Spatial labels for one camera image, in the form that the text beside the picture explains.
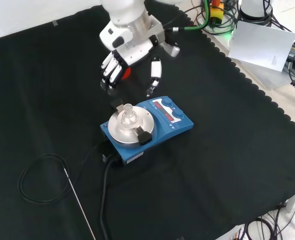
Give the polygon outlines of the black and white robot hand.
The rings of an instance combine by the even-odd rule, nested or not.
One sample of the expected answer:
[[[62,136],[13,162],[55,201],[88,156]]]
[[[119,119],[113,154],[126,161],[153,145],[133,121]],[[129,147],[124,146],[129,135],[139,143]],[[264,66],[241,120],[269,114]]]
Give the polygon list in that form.
[[[100,86],[109,94],[117,88],[129,67],[143,60],[165,39],[160,22],[139,35],[131,26],[117,27],[112,21],[100,32],[99,38],[110,50],[100,65]]]

